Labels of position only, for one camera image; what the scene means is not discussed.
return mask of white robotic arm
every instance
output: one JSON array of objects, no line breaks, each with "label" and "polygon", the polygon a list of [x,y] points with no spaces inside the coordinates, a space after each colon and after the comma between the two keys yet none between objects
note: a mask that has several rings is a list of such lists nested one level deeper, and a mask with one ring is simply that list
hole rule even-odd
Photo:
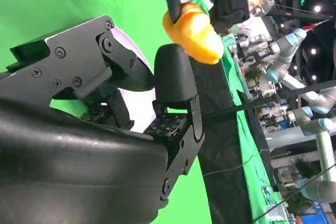
[{"label": "white robotic arm", "polygon": [[[281,82],[289,89],[301,89],[305,85],[288,73],[291,61],[307,33],[302,29],[296,29],[292,34],[278,39],[270,44],[269,48],[275,54],[279,54],[277,61],[267,69],[266,77],[272,82]],[[308,92],[302,97],[309,102],[309,107],[319,114],[327,114],[336,104],[336,87],[321,90],[320,94]]]}]

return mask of table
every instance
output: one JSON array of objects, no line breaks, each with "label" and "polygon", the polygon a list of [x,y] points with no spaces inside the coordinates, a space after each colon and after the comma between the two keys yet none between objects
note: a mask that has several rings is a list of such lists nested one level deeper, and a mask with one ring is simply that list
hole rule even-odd
[{"label": "table", "polygon": [[[9,48],[60,28],[107,14],[139,46],[151,67],[157,49],[171,43],[162,27],[165,0],[0,0],[0,67],[15,62]],[[51,106],[74,115],[86,110],[79,101],[53,101]],[[166,208],[154,223],[211,223],[198,159],[181,176]]]}]

